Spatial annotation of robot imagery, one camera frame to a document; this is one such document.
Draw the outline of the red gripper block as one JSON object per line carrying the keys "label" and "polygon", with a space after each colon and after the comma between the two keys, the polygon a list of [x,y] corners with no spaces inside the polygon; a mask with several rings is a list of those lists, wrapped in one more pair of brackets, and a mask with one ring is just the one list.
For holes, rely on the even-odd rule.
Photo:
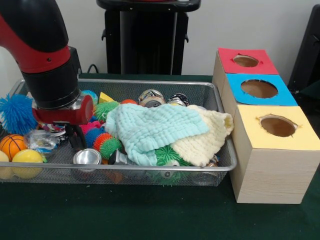
{"label": "red gripper block", "polygon": [[94,104],[90,95],[81,94],[71,105],[59,109],[44,109],[32,101],[34,118],[45,124],[66,124],[65,133],[74,150],[87,148],[85,135],[79,125],[87,124],[93,116]]}

